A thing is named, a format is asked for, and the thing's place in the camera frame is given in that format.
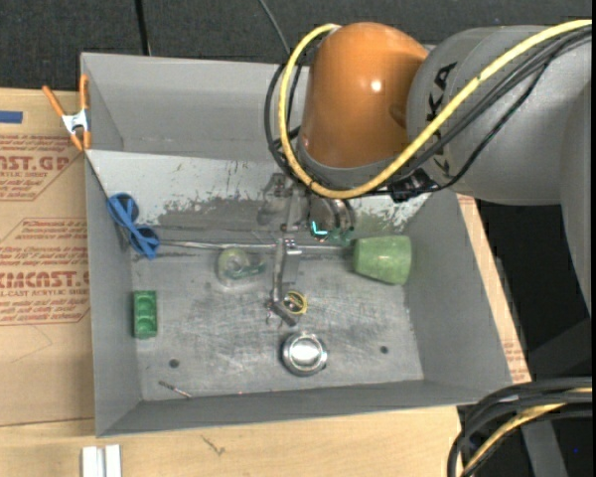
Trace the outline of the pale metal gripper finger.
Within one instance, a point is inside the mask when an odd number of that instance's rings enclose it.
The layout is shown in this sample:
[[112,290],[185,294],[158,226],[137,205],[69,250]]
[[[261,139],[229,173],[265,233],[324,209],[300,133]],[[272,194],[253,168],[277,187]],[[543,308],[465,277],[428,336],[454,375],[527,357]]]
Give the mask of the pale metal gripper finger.
[[297,281],[302,250],[296,245],[287,245],[284,249],[284,283],[293,284]]
[[272,274],[272,288],[270,293],[270,309],[289,327],[297,324],[297,316],[285,307],[283,300],[292,284],[284,283],[284,249],[287,245],[296,245],[294,238],[281,238],[276,246]]

